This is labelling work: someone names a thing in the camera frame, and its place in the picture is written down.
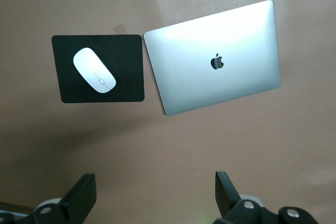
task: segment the mouse pad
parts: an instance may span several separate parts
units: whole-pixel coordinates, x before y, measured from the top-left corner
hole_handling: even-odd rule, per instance
[[[144,100],[140,35],[55,35],[51,41],[62,102],[141,102]],[[75,67],[73,58],[83,48],[92,49],[115,78],[116,85],[110,91],[97,92]],[[85,67],[90,71],[88,65],[90,64],[85,64]]]

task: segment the black bracket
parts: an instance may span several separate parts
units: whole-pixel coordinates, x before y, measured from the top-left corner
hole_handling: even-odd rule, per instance
[[[18,217],[0,212],[0,224],[82,224],[97,199],[94,174],[84,174],[57,204],[45,204]]]
[[[214,224],[318,224],[307,211],[282,207],[274,214],[250,199],[241,199],[226,172],[216,172],[216,202],[222,215]]]

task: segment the pink surface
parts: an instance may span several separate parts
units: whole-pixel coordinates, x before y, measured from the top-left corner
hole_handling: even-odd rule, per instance
[[[165,116],[144,49],[145,100],[64,104],[53,35],[140,34],[264,0],[0,0],[0,201],[37,206],[95,173],[86,223],[220,216],[215,172],[269,210],[336,219],[336,0],[273,0],[282,86]]]

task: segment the wireless mouse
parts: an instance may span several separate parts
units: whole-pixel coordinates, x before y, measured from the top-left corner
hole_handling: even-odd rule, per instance
[[[80,49],[73,58],[77,71],[97,92],[107,93],[116,86],[114,76],[91,48]]]

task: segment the laptop lid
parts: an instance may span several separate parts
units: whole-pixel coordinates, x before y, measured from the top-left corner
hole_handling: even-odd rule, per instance
[[[272,1],[148,31],[144,40],[166,115],[281,85]]]

